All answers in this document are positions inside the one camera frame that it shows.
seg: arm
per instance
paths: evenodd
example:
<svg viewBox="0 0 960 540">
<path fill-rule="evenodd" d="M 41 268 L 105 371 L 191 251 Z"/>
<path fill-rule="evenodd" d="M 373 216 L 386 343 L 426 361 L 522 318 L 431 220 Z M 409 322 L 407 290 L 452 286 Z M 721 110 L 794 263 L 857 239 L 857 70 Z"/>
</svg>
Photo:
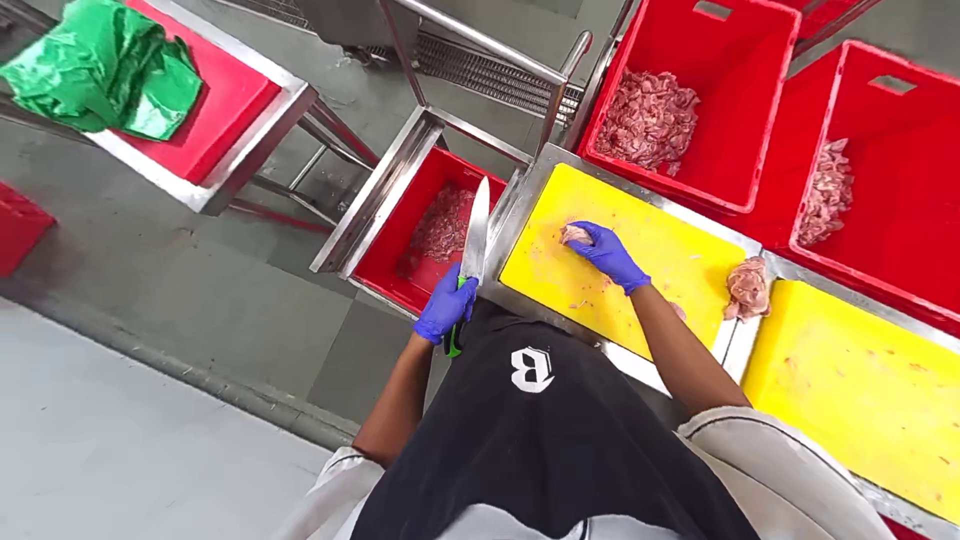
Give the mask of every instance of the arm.
<svg viewBox="0 0 960 540">
<path fill-rule="evenodd" d="M 673 397 L 691 414 L 721 405 L 751 406 L 743 390 L 650 284 L 616 234 L 587 221 L 571 225 L 585 229 L 593 245 L 576 240 L 567 245 L 630 297 L 660 378 Z"/>
<path fill-rule="evenodd" d="M 469 320 L 473 312 L 478 281 L 470 278 L 458 290 L 459 273 L 460 263 L 454 264 L 437 283 L 430 302 L 414 324 L 410 341 L 396 360 L 387 385 L 353 439 L 353 448 L 384 469 L 400 455 L 423 416 L 434 346 L 440 345 L 444 334 L 461 317 Z"/>
<path fill-rule="evenodd" d="M 751 406 L 740 386 L 651 284 L 630 293 L 663 384 L 690 414 L 721 405 Z"/>
<path fill-rule="evenodd" d="M 353 439 L 353 448 L 384 469 L 400 454 L 423 416 L 432 355 L 433 343 L 412 333 L 387 385 Z"/>
</svg>

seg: meat pile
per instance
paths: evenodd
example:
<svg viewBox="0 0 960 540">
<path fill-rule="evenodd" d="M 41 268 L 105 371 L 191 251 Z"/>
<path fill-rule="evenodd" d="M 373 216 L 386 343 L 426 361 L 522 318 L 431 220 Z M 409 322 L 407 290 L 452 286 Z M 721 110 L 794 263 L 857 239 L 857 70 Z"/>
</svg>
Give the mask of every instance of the meat pile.
<svg viewBox="0 0 960 540">
<path fill-rule="evenodd" d="M 410 251 L 435 262 L 450 262 L 451 255 L 464 251 L 475 196 L 469 189 L 445 185 L 414 229 Z"/>
<path fill-rule="evenodd" d="M 763 257 L 751 257 L 736 265 L 727 276 L 730 303 L 723 310 L 725 321 L 734 317 L 746 321 L 757 315 L 770 314 L 766 274 L 767 263 Z"/>
<path fill-rule="evenodd" d="M 590 236 L 590 233 L 587 231 L 573 226 L 573 225 L 564 225 L 561 229 L 560 243 L 566 245 L 570 240 L 576 240 L 582 244 L 587 244 L 588 246 L 593 245 L 593 238 Z"/>
<path fill-rule="evenodd" d="M 667 163 L 666 174 L 675 176 L 697 127 L 698 103 L 697 92 L 681 88 L 672 73 L 627 69 L 593 148 L 651 171 Z"/>
<path fill-rule="evenodd" d="M 841 154 L 849 140 L 841 138 L 824 143 L 813 172 L 812 188 L 806 198 L 804 218 L 797 233 L 797 242 L 809 246 L 826 240 L 843 228 L 840 212 L 853 203 L 853 176 L 850 160 Z"/>
</svg>

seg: forearm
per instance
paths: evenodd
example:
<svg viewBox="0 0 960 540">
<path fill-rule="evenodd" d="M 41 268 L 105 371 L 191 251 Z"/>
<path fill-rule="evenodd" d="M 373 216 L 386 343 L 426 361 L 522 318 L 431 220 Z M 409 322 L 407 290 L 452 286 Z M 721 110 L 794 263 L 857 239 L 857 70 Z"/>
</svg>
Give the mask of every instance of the forearm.
<svg viewBox="0 0 960 540">
<path fill-rule="evenodd" d="M 433 343 L 413 333 L 383 392 L 353 439 L 353 448 L 387 468 L 423 416 Z"/>
<path fill-rule="evenodd" d="M 721 405 L 751 406 L 653 285 L 637 287 L 630 300 L 663 384 L 691 414 Z"/>
</svg>

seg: chef knife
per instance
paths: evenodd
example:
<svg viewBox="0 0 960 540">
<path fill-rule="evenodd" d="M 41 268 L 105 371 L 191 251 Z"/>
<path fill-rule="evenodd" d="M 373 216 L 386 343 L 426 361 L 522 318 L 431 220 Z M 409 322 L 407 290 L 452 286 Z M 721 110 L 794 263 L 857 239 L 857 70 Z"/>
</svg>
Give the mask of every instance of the chef knife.
<svg viewBox="0 0 960 540">
<path fill-rule="evenodd" d="M 464 258 L 460 263 L 460 275 L 457 288 L 464 286 L 468 278 L 480 280 L 484 273 L 484 259 L 487 255 L 487 218 L 490 217 L 490 180 L 483 177 L 473 198 L 470 209 L 470 221 L 467 225 L 467 241 L 464 243 Z M 466 318 L 461 318 L 444 336 L 444 353 L 454 358 L 463 348 L 460 344 L 460 331 Z"/>
</svg>

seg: black apron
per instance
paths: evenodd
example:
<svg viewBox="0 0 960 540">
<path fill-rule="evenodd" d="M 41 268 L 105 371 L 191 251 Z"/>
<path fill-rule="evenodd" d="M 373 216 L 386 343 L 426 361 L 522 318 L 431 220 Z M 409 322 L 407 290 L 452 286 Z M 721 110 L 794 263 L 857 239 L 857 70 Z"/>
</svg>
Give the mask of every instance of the black apron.
<svg viewBox="0 0 960 540">
<path fill-rule="evenodd" d="M 599 351 L 479 300 L 464 342 L 354 540 L 436 538 L 475 503 L 553 538 L 599 515 L 683 538 L 757 538 L 720 480 Z"/>
</svg>

